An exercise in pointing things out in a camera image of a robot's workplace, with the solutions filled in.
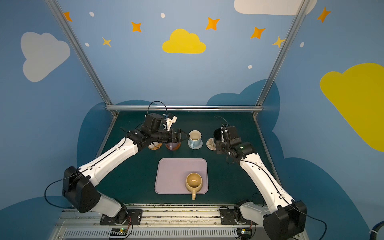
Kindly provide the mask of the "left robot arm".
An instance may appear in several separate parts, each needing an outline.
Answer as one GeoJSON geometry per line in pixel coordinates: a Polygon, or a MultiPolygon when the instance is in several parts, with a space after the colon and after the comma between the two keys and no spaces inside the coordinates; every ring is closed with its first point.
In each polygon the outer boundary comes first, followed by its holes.
{"type": "Polygon", "coordinates": [[[122,223],[127,219],[126,206],[100,193],[96,186],[112,170],[128,158],[154,143],[180,143],[189,134],[181,129],[136,129],[126,133],[114,147],[78,169],[71,166],[64,172],[63,196],[80,213],[97,212],[122,223]]]}

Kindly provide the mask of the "cream mug blue handle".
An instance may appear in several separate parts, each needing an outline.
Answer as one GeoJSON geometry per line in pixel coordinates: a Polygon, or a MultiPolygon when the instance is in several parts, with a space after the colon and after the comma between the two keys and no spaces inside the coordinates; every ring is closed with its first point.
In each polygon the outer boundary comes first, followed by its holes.
{"type": "Polygon", "coordinates": [[[198,130],[193,130],[189,133],[189,139],[192,139],[192,140],[199,140],[199,139],[202,139],[202,134],[200,131],[198,130]]]}

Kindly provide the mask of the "grey woven coaster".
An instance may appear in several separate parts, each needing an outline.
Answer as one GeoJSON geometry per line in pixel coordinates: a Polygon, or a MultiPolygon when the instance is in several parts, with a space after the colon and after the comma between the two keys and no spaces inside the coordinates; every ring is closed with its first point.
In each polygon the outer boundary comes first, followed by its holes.
{"type": "Polygon", "coordinates": [[[188,139],[188,146],[192,150],[198,150],[203,146],[203,141],[201,139],[199,140],[188,139]]]}

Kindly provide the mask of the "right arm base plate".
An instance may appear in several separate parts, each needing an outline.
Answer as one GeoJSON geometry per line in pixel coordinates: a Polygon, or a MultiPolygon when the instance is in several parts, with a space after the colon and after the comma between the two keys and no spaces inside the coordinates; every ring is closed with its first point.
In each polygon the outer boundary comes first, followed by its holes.
{"type": "Polygon", "coordinates": [[[245,220],[239,210],[220,208],[219,212],[222,225],[251,225],[251,221],[245,220]]]}

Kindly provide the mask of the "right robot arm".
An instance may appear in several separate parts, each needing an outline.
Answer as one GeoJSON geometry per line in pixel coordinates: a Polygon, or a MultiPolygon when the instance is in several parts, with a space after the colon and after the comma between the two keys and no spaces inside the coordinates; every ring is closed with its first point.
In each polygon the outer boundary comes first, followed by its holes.
{"type": "Polygon", "coordinates": [[[216,151],[239,163],[266,202],[267,210],[251,202],[240,205],[244,219],[261,225],[271,240],[287,240],[305,230],[306,205],[302,201],[295,201],[283,189],[250,143],[242,143],[241,139],[226,142],[217,140],[216,151]]]}

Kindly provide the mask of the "tan yellow mug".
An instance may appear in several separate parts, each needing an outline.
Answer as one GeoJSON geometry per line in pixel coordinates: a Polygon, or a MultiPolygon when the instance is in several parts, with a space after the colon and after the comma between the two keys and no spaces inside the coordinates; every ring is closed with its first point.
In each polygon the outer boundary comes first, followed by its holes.
{"type": "Polygon", "coordinates": [[[187,190],[192,194],[192,200],[196,199],[197,193],[203,187],[203,179],[198,173],[190,173],[185,181],[187,190]]]}

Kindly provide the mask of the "white multicolour woven coaster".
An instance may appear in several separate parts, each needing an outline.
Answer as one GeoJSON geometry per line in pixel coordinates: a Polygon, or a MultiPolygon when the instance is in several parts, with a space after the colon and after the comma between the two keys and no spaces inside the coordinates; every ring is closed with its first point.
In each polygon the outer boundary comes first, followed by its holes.
{"type": "Polygon", "coordinates": [[[211,151],[216,151],[216,143],[214,138],[210,138],[206,142],[206,146],[211,151]]]}

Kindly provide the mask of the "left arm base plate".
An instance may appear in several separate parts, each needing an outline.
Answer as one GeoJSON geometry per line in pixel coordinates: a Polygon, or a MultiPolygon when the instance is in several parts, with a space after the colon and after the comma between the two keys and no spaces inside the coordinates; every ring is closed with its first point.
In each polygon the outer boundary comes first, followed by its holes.
{"type": "Polygon", "coordinates": [[[141,223],[143,215],[143,210],[133,209],[126,210],[125,216],[120,218],[116,216],[114,218],[108,217],[107,215],[102,215],[100,220],[101,226],[127,226],[129,224],[133,226],[138,226],[141,223]]]}

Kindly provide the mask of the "black mug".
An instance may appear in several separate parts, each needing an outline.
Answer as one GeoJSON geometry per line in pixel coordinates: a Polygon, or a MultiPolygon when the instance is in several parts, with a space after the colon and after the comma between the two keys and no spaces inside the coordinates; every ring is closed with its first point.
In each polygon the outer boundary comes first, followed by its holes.
{"type": "Polygon", "coordinates": [[[214,143],[216,144],[217,142],[222,141],[222,129],[218,128],[214,131],[214,143]]]}

